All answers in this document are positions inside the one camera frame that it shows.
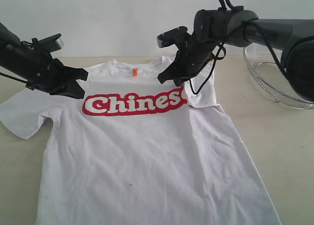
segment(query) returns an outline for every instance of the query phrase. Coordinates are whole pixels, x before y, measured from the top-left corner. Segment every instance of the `metal basket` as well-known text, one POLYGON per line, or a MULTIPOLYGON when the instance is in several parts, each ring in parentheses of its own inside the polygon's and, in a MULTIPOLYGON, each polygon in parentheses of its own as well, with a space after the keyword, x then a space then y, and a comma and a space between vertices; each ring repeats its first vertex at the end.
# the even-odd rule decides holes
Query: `metal basket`
MULTIPOLYGON (((281 50, 274 49, 278 59, 281 50)), ((255 81, 277 102, 298 109, 314 109, 314 103, 299 96, 279 71, 268 48, 251 44, 243 49, 244 60, 255 81)))

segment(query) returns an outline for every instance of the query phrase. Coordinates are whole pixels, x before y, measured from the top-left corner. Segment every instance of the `t-shirt sleeve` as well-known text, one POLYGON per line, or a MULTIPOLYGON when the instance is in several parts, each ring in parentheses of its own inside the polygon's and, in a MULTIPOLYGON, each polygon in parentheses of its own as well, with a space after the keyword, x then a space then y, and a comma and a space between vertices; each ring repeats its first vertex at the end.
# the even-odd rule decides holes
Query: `t-shirt sleeve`
MULTIPOLYGON (((199 89, 202 83, 206 80, 211 70, 211 66, 205 66, 202 71, 194 78, 191 79, 192 86, 195 92, 199 89)), ((184 91, 187 96, 187 103, 192 107, 206 107, 211 105, 216 105, 216 93, 214 88, 214 73, 208 80, 208 82, 203 86, 201 92, 194 95, 190 88, 189 81, 184 83, 184 91)))
POLYGON ((63 106, 70 100, 71 98, 63 96, 24 89, 0 104, 0 121, 16 136, 28 139, 47 118, 57 120, 63 106))

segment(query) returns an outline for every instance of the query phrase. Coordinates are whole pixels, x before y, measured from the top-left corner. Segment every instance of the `white table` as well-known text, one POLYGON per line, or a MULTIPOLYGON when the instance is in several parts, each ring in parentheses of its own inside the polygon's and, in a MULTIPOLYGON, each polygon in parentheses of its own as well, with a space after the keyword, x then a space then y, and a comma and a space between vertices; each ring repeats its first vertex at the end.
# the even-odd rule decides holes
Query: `white table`
MULTIPOLYGON (((86 67, 113 58, 62 58, 86 67)), ((146 63, 152 58, 115 58, 146 63)), ((24 88, 0 77, 0 103, 24 88)), ((227 56, 215 70, 217 99, 238 129, 284 225, 314 224, 314 110, 276 103, 250 77, 242 56, 227 56)), ((25 141, 0 124, 0 225, 32 225, 37 210, 47 121, 25 141)))

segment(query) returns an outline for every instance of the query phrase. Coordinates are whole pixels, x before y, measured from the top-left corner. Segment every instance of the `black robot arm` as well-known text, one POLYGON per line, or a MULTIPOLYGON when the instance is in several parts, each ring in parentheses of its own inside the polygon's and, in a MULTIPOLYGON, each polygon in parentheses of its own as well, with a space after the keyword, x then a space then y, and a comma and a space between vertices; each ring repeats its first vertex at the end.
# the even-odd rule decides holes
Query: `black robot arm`
POLYGON ((64 66, 51 52, 62 48, 61 34, 32 43, 20 39, 0 23, 0 66, 21 76, 27 81, 0 73, 5 77, 26 84, 29 89, 37 89, 51 95, 62 95, 75 99, 84 98, 84 90, 77 79, 87 80, 84 69, 64 66))
POLYGON ((179 49, 174 62, 159 74, 159 81, 174 80, 179 86, 197 76, 211 60, 214 68, 221 59, 212 53, 217 46, 226 53, 224 44, 246 47, 254 42, 266 45, 292 88, 314 101, 314 20, 259 19, 253 11, 228 2, 230 10, 222 3, 217 10, 198 11, 191 35, 181 26, 157 37, 160 48, 175 44, 179 49), (282 50, 281 61, 272 48, 282 50))

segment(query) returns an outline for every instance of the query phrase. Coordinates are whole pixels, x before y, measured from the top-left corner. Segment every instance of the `white t-shirt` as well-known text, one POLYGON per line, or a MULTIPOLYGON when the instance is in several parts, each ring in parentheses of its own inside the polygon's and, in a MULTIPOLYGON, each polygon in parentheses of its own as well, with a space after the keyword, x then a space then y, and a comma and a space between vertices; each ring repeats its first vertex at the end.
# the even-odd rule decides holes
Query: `white t-shirt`
POLYGON ((36 225, 281 224, 213 79, 197 96, 161 85, 170 63, 110 61, 87 68, 83 100, 25 89, 0 105, 23 139, 53 120, 36 225))

